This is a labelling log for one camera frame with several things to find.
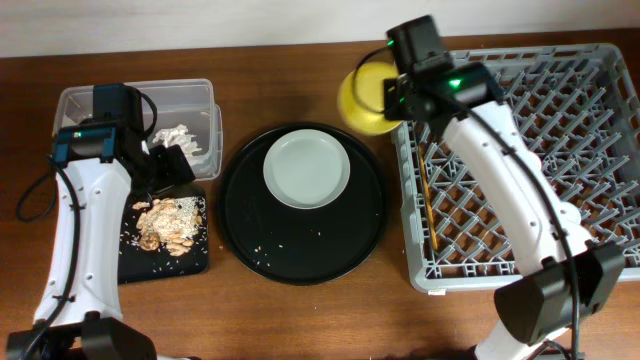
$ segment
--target plastic container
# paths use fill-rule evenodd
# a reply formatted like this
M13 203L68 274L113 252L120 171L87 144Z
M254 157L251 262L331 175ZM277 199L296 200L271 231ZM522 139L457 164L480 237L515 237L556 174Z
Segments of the plastic container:
M597 242L620 245L619 281L640 280L640 101L618 48L609 44L453 51L456 66L484 63L529 150L563 201L580 210ZM409 276L433 295L495 289L521 278L511 244L465 164L428 127L393 132L402 184ZM432 246L419 147L435 214Z
M213 86L207 79L161 80L125 83L147 94L158 108L158 122L149 136L148 146L161 129L180 124L194 134L193 140L202 150L190 159L196 181L211 180L220 174L222 163L222 115L213 98ZM93 116L93 85L68 88L60 95L53 125L55 134L60 127L73 126ZM151 124L153 114L142 100L145 128Z

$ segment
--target black cutting board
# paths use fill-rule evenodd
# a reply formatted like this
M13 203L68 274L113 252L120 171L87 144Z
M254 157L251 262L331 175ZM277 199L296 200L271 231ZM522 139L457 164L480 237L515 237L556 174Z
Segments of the black cutting board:
M191 250L182 256L171 256L169 251L144 251L131 244L131 238L139 235L136 223L140 214L149 209L133 210L131 206L138 201L147 201L129 195L122 214L120 227L120 252L118 257L118 284L138 281L157 280L176 276L199 274L209 266L209 234L207 222L207 206L204 190L193 183L169 189L154 199L183 198L197 196L205 199L204 205L198 205L198 214L202 216L202 226L193 237Z

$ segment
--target yellow bowl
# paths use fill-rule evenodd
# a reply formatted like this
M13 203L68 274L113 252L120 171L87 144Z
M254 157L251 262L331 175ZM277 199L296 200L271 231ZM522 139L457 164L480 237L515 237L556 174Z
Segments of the yellow bowl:
M366 105L373 109L384 108L383 80L398 76L396 68L387 63L371 62L358 70L357 92ZM371 112L356 103L351 91L353 72L340 85L338 92L338 110L342 120L350 128L365 135L380 135L395 129L402 121L389 121L383 114Z

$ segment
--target green led light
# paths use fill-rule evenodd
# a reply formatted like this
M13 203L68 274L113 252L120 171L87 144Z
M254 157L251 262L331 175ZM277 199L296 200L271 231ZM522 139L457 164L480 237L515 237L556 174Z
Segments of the green led light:
M458 86L460 86L460 83L462 82L461 79L453 79L453 80L449 80L449 85L452 88L457 88Z

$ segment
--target yellow object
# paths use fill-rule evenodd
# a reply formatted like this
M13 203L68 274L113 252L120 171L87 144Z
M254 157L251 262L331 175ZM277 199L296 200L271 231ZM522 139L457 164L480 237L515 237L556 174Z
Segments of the yellow object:
M384 109L382 81L398 76L396 68L387 63L370 62L358 70L356 87L358 97L373 109ZM365 135L380 135L395 129L402 121L388 121L383 114L376 114L361 107L351 90L353 72L340 85L338 110L342 120L353 130Z
M425 204L427 206L427 221L429 222L429 234L431 234L431 245L433 250L438 250L438 235L433 224L435 219L433 218L433 209L431 208L431 192L429 191L429 184L427 183L427 166L424 164L424 152L422 146L418 146L418 158L420 159L420 177L422 178L422 187L424 188Z

